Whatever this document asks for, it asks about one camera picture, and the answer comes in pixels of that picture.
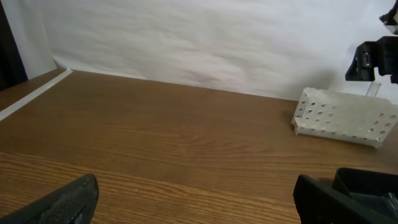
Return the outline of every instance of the white tape strip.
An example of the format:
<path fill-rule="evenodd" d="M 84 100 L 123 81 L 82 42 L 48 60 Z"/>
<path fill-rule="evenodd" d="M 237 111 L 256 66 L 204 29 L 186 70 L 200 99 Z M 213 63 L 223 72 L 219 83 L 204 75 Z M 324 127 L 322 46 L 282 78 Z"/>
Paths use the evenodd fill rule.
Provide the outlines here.
<path fill-rule="evenodd" d="M 73 71 L 67 68 L 66 71 L 63 73 L 59 74 L 57 77 L 53 78 L 50 80 L 48 83 L 42 85 L 32 93 L 29 93 L 22 99 L 18 100 L 11 106 L 7 107 L 6 109 L 2 110 L 0 112 L 0 121 L 3 120 L 4 118 L 7 118 L 10 114 L 13 112 L 17 111 L 19 108 L 23 107 L 30 101 L 32 101 L 34 98 L 38 97 L 40 94 L 44 93 L 46 90 L 57 84 L 59 81 L 63 80 L 65 77 L 67 77 L 69 74 L 71 74 Z"/>

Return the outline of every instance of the white backdrop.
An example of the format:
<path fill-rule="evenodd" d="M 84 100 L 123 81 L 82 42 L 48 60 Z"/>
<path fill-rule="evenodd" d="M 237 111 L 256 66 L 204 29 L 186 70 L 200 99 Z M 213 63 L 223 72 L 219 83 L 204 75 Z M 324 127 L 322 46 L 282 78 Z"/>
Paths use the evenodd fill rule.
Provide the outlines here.
<path fill-rule="evenodd" d="M 18 48 L 26 49 L 25 67 L 51 70 L 55 61 L 74 70 L 290 100 L 307 86 L 365 94 L 369 84 L 346 82 L 344 73 L 357 45 L 388 34 L 378 17 L 394 3 L 2 1 Z M 398 85 L 378 79 L 379 96 L 398 103 Z"/>

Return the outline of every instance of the clear glass tube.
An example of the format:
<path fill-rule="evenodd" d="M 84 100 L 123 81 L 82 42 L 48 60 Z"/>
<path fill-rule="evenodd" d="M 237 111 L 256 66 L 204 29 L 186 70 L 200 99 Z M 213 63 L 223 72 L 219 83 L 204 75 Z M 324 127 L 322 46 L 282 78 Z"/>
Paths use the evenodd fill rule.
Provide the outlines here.
<path fill-rule="evenodd" d="M 376 97 L 379 89 L 380 89 L 381 83 L 379 82 L 372 82 L 371 85 L 369 86 L 368 92 L 366 93 L 366 96 L 369 97 Z"/>

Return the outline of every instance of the wooden table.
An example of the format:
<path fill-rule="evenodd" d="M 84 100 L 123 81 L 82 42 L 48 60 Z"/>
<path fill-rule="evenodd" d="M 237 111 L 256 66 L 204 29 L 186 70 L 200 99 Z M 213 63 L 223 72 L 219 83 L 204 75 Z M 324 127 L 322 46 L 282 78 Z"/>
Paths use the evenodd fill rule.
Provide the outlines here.
<path fill-rule="evenodd" d="M 61 72 L 0 92 L 0 102 Z M 92 223 L 299 223 L 299 174 L 398 173 L 397 128 L 378 150 L 296 136 L 296 105 L 73 72 L 0 121 L 0 215 L 92 172 Z"/>

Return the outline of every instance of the dark curtain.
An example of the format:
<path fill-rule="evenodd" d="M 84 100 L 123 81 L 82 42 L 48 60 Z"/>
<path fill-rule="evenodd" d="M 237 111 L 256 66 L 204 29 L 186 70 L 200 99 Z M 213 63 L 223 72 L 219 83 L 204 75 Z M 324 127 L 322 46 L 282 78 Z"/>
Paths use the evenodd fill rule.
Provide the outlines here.
<path fill-rule="evenodd" d="M 26 80 L 25 68 L 0 1 L 0 91 Z"/>

